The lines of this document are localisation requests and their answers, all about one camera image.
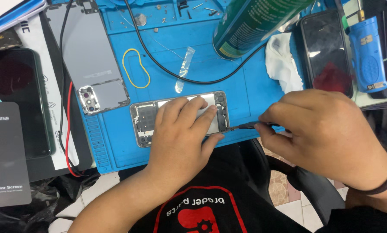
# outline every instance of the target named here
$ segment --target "wrist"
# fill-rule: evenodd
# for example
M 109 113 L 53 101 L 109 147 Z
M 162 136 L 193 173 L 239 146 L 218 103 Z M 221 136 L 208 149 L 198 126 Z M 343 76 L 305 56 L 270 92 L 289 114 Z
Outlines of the wrist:
M 369 191 L 380 187 L 387 180 L 387 152 L 379 145 L 370 150 L 371 156 L 365 156 L 358 162 L 357 169 L 352 169 L 346 184 L 360 191 Z
M 172 182 L 172 179 L 167 178 L 162 172 L 156 171 L 149 165 L 140 173 L 148 185 L 154 189 L 161 203 L 169 200 L 180 188 L 178 184 Z

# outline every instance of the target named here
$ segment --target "blue handle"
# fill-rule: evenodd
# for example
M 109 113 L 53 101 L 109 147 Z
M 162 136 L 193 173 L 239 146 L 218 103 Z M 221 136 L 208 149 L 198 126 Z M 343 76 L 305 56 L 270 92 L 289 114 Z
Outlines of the blue handle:
M 352 65 L 360 92 L 374 93 L 387 88 L 376 17 L 350 27 Z

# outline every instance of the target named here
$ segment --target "red wire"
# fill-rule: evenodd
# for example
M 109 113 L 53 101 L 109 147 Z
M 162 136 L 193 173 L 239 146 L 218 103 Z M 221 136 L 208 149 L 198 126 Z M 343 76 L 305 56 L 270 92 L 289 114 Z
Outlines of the red wire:
M 80 177 L 81 175 L 75 174 L 70 167 L 70 163 L 68 162 L 68 140 L 70 139 L 70 101 L 71 101 L 71 89 L 72 89 L 72 82 L 70 82 L 70 89 L 68 90 L 68 103 L 66 106 L 66 118 L 68 122 L 68 129 L 66 131 L 66 140 L 65 140 L 65 160 L 66 165 L 68 167 L 68 170 L 70 173 L 75 177 Z

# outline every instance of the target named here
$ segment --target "yellow rubber band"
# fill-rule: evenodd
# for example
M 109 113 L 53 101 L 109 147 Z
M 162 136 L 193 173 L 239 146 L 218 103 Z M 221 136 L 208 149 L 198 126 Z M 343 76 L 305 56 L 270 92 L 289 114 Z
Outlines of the yellow rubber band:
M 126 53 L 127 53 L 128 51 L 136 51 L 136 52 L 137 52 L 137 54 L 139 55 L 140 66 L 143 68 L 143 70 L 146 72 L 147 76 L 149 77 L 149 82 L 147 82 L 146 86 L 144 86 L 144 87 L 138 87 L 138 86 L 134 85 L 134 83 L 133 83 L 132 80 L 130 79 L 129 73 L 127 73 L 126 67 L 124 66 L 124 56 L 126 56 Z M 147 86 L 149 86 L 149 84 L 150 84 L 150 75 L 149 75 L 149 73 L 147 72 L 147 70 L 146 70 L 146 69 L 143 67 L 143 65 L 142 65 L 142 59 L 140 58 L 139 51 L 137 51 L 137 50 L 135 50 L 135 49 L 128 49 L 128 50 L 126 50 L 126 51 L 124 52 L 124 54 L 123 54 L 123 59 L 121 60 L 121 63 L 123 64 L 124 71 L 126 72 L 126 75 L 127 75 L 127 77 L 129 78 L 130 83 L 131 83 L 134 87 L 143 89 L 143 88 L 146 88 Z

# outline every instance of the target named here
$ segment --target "finger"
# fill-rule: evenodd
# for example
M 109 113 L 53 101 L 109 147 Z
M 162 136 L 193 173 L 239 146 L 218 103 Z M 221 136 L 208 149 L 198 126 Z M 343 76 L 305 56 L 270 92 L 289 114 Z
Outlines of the finger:
M 207 106 L 208 102 L 206 102 L 201 96 L 191 99 L 180 111 L 176 122 L 181 123 L 184 126 L 191 127 L 195 122 L 197 111 Z
M 170 101 L 164 103 L 162 106 L 160 106 L 159 110 L 156 113 L 156 119 L 155 119 L 155 125 L 160 125 L 163 120 L 163 113 L 165 112 L 166 105 L 170 103 Z
M 285 94 L 279 102 L 293 104 L 302 108 L 314 109 L 319 104 L 324 105 L 324 99 L 327 98 L 327 92 L 316 89 L 307 89 L 304 91 L 292 91 Z
M 163 112 L 162 123 L 174 123 L 179 116 L 180 110 L 188 103 L 189 100 L 185 97 L 176 98 L 169 101 Z
M 273 103 L 258 117 L 261 122 L 275 122 L 289 129 L 294 134 L 300 134 L 309 126 L 312 111 L 306 108 L 286 103 Z
M 191 129 L 205 136 L 216 114 L 217 107 L 215 105 L 209 106 L 209 108 L 191 126 Z
M 209 138 L 202 144 L 201 156 L 209 159 L 215 146 L 217 146 L 218 142 L 224 138 L 225 136 L 223 134 L 213 134 L 209 136 Z
M 284 158 L 293 154 L 291 138 L 277 134 L 273 128 L 261 123 L 256 124 L 255 129 L 260 134 L 261 143 L 265 148 Z

